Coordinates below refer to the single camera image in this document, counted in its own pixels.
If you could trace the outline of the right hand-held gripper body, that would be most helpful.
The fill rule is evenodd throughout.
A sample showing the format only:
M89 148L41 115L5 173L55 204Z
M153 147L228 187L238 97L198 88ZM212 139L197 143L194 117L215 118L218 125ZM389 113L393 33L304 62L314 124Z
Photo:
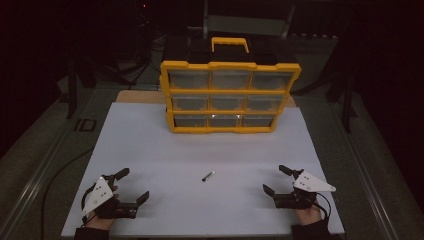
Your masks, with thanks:
M277 208L308 209L316 201L319 192L335 192L336 188L305 170L295 170L293 191L277 194L272 198Z

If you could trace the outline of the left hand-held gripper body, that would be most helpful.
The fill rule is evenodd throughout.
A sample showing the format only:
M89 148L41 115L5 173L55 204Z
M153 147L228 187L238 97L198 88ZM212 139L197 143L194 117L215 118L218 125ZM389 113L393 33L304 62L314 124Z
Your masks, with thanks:
M136 203L122 203L114 194L114 174L101 176L98 181L90 187L82 198L82 217L87 219L94 211L99 218L134 219L137 215L138 205Z

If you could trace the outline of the clear plastic drawer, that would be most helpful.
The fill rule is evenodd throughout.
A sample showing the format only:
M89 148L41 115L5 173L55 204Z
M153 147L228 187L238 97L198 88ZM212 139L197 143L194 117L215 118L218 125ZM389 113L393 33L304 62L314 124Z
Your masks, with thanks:
M250 95L246 109L250 111L276 111L283 97L281 95Z

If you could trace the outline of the yellow black drawer organizer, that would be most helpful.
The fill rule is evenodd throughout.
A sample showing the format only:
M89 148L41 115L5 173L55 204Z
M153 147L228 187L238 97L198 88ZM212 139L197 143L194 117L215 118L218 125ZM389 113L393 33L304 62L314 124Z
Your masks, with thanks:
M167 39L160 64L173 133L269 133L301 66L282 40Z

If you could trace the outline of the person's left hand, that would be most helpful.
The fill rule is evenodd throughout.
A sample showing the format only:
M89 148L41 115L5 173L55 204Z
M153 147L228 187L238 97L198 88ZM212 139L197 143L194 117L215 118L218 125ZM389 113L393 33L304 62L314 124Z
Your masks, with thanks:
M115 219L99 218L97 216L97 214L94 211L92 211L89 214L88 220L84 224L84 226L88 227L88 228L109 231L112 228L112 226L114 225L115 222L116 222Z

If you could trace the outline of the person's right hand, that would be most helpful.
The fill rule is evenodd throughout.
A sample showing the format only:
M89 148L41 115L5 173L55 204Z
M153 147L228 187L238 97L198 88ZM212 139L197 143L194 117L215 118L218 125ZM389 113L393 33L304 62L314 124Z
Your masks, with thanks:
M308 209L296 209L295 214L301 225L306 226L321 220L321 211L316 206Z

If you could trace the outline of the white board sheet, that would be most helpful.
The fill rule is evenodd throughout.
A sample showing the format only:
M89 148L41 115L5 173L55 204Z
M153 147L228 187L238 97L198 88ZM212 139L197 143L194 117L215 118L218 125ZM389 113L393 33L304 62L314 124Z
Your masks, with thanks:
M136 218L114 224L118 237L283 236L296 216L276 208L262 187L292 191L279 165L325 177L298 108L287 108L272 133L173 134L163 105L114 103L79 190L129 168L118 183L121 201L150 193Z

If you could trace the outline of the black stand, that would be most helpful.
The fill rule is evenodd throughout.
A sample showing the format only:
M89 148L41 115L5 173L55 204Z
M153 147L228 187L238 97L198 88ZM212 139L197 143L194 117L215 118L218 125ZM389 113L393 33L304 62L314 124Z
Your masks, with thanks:
M71 119L78 108L78 91L85 86L80 59L71 56L68 60L68 93L66 102L68 104L67 119Z
M326 93L329 102L337 102L340 97L342 101L341 123L347 133L351 132L350 119L352 116L352 99L354 90L354 72L345 70L335 74L332 84Z

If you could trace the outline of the grid of clear drawers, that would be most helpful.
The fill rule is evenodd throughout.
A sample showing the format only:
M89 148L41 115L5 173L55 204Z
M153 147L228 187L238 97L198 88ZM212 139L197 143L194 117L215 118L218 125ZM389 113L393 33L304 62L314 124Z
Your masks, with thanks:
M167 112L176 129L197 131L269 131L288 98L290 72L199 70L168 72L170 103ZM281 95L276 111L246 109L250 95Z

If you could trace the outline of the metal floor rail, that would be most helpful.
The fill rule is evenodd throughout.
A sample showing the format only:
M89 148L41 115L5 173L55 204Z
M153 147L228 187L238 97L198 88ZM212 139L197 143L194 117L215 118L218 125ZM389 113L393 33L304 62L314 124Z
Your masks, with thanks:
M407 240L406 223L415 207L381 134L362 107L354 109L350 131L342 125L342 107L329 103L332 117L353 157L353 167L384 240Z
M71 133L70 129L61 130L54 138L53 143L48 148L46 154L35 168L28 182L23 187L21 193L11 210L6 215L5 221L0 225L0 240L10 240L15 228L20 220L25 216L30 205L38 195L43 183L47 178L47 172L63 145L65 139Z

